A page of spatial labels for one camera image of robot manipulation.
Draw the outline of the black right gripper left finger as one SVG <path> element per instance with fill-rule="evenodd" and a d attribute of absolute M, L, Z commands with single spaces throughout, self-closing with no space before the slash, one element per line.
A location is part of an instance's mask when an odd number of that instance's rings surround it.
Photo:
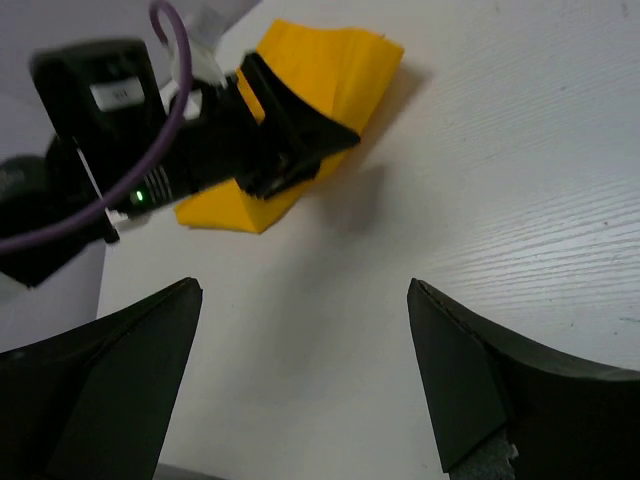
<path fill-rule="evenodd" d="M 2 478 L 152 478 L 202 300 L 198 281 L 184 278 L 2 353 Z"/>

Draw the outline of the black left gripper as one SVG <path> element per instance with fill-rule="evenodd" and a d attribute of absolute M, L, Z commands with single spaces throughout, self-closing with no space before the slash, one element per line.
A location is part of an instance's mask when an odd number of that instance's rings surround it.
<path fill-rule="evenodd" d="M 162 103 L 139 39 L 40 51 L 30 73 L 61 146 L 83 154 L 101 193 L 133 169 L 173 109 Z M 314 179 L 324 160 L 360 143 L 356 131 L 302 100 L 258 53 L 245 55 L 241 73 L 263 120 L 257 125 L 235 80 L 226 86 L 195 81 L 199 115 L 181 125 L 114 211 L 140 217 L 233 178 L 246 194 L 267 200 Z"/>

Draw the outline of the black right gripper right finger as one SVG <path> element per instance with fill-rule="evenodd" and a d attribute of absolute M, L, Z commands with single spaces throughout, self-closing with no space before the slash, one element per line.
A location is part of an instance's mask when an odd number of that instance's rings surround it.
<path fill-rule="evenodd" d="M 560 352 L 421 280 L 411 335 L 442 470 L 453 479 L 635 479 L 639 374 Z"/>

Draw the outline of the yellow Pikachu cloth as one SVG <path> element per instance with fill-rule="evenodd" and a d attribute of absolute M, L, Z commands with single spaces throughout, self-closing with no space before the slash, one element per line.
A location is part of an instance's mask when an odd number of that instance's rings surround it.
<path fill-rule="evenodd" d="M 405 49 L 383 34 L 361 28 L 320 29 L 276 19 L 257 52 L 285 85 L 329 118 L 361 134 L 391 84 Z M 179 203 L 184 227 L 261 234 L 279 221 L 311 187 L 330 177 L 347 153 L 324 160 L 317 176 L 273 199 L 254 199 L 233 180 Z"/>

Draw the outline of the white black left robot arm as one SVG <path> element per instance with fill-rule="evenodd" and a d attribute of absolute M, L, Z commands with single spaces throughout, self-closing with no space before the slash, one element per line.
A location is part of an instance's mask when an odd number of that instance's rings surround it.
<path fill-rule="evenodd" d="M 115 38 L 42 50 L 30 73 L 54 127 L 43 155 L 1 166 L 1 235 L 57 223 L 110 190 L 146 153 L 172 104 L 163 102 L 146 45 Z M 223 84 L 197 80 L 199 114 L 115 211 L 137 218 L 225 181 L 267 200 L 313 179 L 359 143 L 351 128 L 290 90 L 257 53 Z"/>

